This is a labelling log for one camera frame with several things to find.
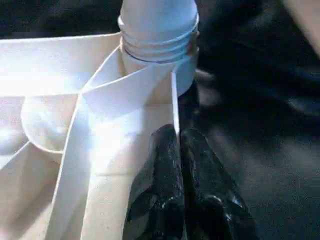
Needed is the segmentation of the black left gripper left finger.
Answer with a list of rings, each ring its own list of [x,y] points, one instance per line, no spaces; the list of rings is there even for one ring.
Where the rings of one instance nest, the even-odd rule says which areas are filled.
[[[126,212],[128,240],[183,240],[185,195],[177,135],[172,124],[152,133],[134,178]]]

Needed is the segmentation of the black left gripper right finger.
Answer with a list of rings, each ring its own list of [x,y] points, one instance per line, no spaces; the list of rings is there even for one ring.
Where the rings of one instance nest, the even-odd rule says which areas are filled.
[[[180,153],[188,238],[253,239],[253,217],[206,138],[194,128],[184,130]]]

